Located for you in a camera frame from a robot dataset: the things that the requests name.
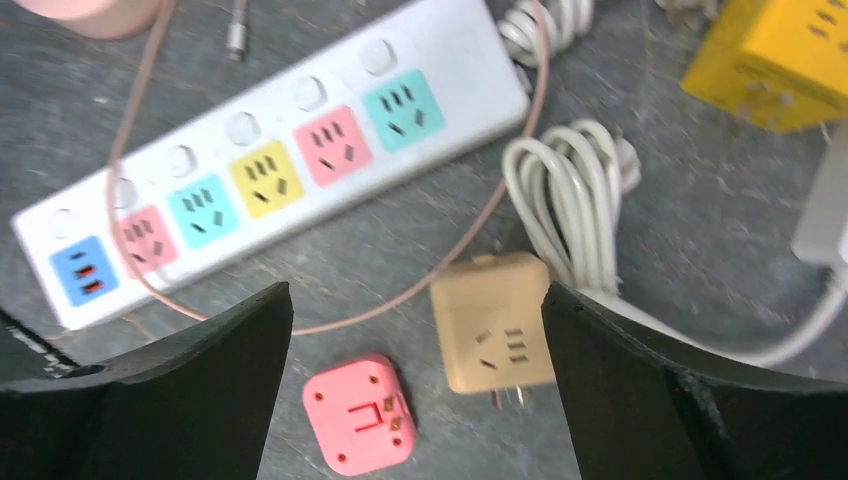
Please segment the yellow cube socket adapter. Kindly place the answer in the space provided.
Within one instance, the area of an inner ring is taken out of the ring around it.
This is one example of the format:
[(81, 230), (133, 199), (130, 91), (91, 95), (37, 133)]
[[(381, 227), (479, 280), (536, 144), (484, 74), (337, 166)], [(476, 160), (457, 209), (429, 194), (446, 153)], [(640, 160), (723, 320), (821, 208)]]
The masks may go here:
[(772, 132), (844, 119), (847, 4), (728, 1), (680, 85)]

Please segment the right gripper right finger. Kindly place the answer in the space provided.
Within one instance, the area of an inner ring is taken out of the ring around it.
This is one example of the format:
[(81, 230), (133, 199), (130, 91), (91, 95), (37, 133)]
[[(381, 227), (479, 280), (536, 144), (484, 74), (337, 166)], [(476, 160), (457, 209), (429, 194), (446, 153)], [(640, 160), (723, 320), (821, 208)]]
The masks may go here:
[(585, 479), (843, 479), (847, 387), (739, 363), (569, 287), (542, 303)]

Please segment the pink round socket with cable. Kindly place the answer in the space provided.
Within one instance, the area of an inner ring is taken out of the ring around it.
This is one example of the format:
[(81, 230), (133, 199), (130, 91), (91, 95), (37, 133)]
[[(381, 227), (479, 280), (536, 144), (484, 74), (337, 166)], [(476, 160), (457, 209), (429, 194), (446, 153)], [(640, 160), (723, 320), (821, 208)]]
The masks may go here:
[(25, 10), (90, 39), (118, 40), (149, 28), (158, 0), (15, 0)]

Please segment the wooden tan cube adapter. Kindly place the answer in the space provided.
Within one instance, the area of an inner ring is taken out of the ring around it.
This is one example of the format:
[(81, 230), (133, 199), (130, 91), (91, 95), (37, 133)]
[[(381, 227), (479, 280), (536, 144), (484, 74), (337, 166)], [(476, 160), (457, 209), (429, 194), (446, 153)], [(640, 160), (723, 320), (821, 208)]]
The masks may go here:
[(430, 284), (447, 382), (458, 394), (552, 384), (541, 307), (547, 265), (528, 252), (449, 265)]

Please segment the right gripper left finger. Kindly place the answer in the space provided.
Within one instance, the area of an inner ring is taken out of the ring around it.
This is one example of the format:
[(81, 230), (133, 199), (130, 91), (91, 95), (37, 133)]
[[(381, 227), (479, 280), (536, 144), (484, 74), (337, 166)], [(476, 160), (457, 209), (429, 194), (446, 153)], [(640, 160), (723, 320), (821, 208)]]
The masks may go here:
[(107, 361), (3, 383), (2, 477), (255, 478), (293, 318), (278, 282)]

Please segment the pink plug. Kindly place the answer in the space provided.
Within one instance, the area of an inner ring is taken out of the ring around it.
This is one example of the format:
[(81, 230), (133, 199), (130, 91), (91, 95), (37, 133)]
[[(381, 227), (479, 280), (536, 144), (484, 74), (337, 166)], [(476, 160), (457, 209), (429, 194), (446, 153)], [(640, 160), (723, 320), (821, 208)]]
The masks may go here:
[(353, 477), (406, 461), (417, 429), (388, 357), (372, 353), (310, 378), (302, 401), (328, 466)]

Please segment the small white USB power strip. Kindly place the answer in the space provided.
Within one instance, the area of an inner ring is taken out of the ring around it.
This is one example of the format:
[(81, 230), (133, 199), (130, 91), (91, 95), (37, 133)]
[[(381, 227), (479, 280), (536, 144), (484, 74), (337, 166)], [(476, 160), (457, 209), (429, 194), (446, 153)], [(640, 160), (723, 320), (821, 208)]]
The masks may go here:
[(847, 265), (847, 123), (832, 133), (792, 239), (792, 251), (810, 264)]

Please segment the large white power strip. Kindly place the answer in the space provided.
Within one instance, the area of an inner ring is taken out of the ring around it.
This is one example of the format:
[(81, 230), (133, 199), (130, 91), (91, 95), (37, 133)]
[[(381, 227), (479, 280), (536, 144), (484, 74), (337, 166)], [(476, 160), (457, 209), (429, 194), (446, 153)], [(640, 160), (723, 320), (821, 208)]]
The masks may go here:
[(128, 154), (12, 227), (59, 322), (114, 319), (520, 125), (481, 1), (412, 1)]

